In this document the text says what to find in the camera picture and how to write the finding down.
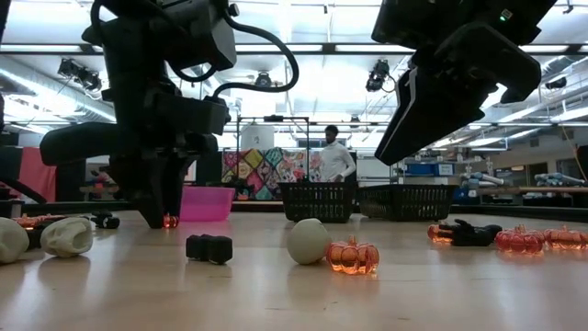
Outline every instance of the ceiling light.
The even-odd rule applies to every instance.
[[[473,142],[469,142],[468,146],[470,146],[470,147],[485,146],[487,144],[497,143],[502,139],[503,138],[482,138],[482,139],[475,140]]]
[[[322,51],[322,45],[320,44],[287,44],[286,46],[288,46],[288,49],[291,51]],[[235,45],[235,49],[237,52],[282,52],[277,46],[271,44]]]
[[[588,107],[586,108],[579,108],[575,110],[568,110],[558,116],[552,117],[551,121],[565,121],[565,120],[573,120],[580,117],[584,117],[588,115]]]
[[[559,123],[559,126],[563,126],[563,127],[588,127],[588,122],[565,122],[565,123]]]
[[[498,126],[506,126],[506,127],[548,127],[553,126],[551,123],[497,123]]]
[[[508,116],[505,116],[501,119],[499,119],[499,122],[507,122],[507,121],[513,121],[513,120],[519,120],[522,119],[523,117],[525,117],[526,115],[529,115],[530,113],[534,112],[535,110],[532,108],[529,109],[525,109],[525,110],[520,110],[517,111],[516,113],[512,113]]]
[[[508,137],[508,139],[517,139],[517,138],[523,138],[531,133],[537,132],[539,131],[539,129],[531,129],[531,130],[527,130],[527,131],[522,131],[519,133],[515,133],[512,136]]]
[[[492,147],[482,147],[482,148],[472,148],[472,152],[506,152],[508,149],[506,148],[492,148]]]
[[[541,53],[541,52],[560,52],[566,51],[568,45],[526,45],[521,46],[520,49],[529,54]]]
[[[18,51],[18,52],[72,52],[79,53],[82,49],[78,45],[2,45],[0,51]]]
[[[399,45],[336,45],[335,51],[360,51],[360,52],[398,52],[398,53],[414,53],[406,47]]]

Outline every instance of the black glove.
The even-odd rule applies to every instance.
[[[455,223],[455,225],[439,224],[440,230],[451,232],[439,232],[438,234],[452,239],[451,245],[455,246],[487,246],[494,241],[496,234],[503,230],[498,225],[478,227],[463,220],[455,220]]]

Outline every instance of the white ball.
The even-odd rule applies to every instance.
[[[14,220],[0,217],[0,264],[18,260],[27,248],[27,231]]]
[[[326,254],[331,236],[316,219],[298,222],[288,235],[286,246],[290,257],[301,265],[320,261]]]

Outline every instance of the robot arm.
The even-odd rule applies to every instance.
[[[99,19],[101,7],[118,18]],[[227,0],[95,0],[92,26],[82,38],[102,47],[117,123],[88,122],[50,131],[40,144],[43,162],[57,165],[110,155],[108,174],[152,228],[164,216],[178,216],[188,167],[202,154],[217,151],[212,133],[222,134],[231,120],[220,97],[229,88],[284,92],[298,81],[296,59],[276,36],[235,22],[236,5]],[[202,100],[182,97],[167,76],[168,64],[188,81],[201,82],[236,62],[233,30],[276,44],[290,62],[292,79],[284,86],[228,83]],[[207,63],[199,77],[182,70]]]
[[[539,34],[556,0],[384,0],[372,39],[415,49],[396,87],[398,108],[376,151],[386,165],[480,120],[500,83],[525,100],[540,66],[518,46]]]

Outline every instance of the translucent orange toy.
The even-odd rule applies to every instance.
[[[349,275],[368,274],[378,268],[379,252],[372,244],[358,245],[356,237],[350,235],[347,243],[329,245],[327,262],[334,271]]]
[[[554,249],[586,249],[588,248],[588,233],[570,231],[566,225],[560,230],[549,229],[544,232],[545,242]]]
[[[180,219],[177,216],[170,216],[170,214],[164,216],[165,229],[175,229],[179,223]]]
[[[438,224],[431,224],[427,229],[426,234],[429,236],[429,239],[433,240],[434,243],[451,243],[453,240],[452,238],[446,238],[439,234],[451,234],[451,230],[443,230],[439,229]]]
[[[527,231],[524,225],[519,225],[499,232],[494,242],[504,252],[535,254],[543,250],[545,236],[539,231]]]

